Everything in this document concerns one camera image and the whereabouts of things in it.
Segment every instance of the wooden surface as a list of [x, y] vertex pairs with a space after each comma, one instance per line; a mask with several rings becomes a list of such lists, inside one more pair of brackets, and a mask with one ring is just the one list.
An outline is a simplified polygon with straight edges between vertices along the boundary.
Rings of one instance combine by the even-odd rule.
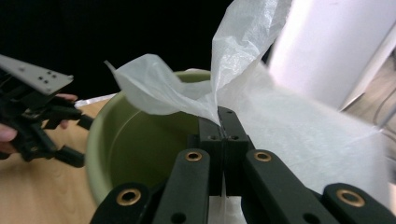
[[[81, 109], [94, 117], [105, 103]], [[58, 147], [85, 152], [88, 131], [74, 121], [48, 134]], [[25, 162], [19, 154], [0, 161], [0, 223], [87, 224], [95, 209], [85, 167], [45, 159]]]

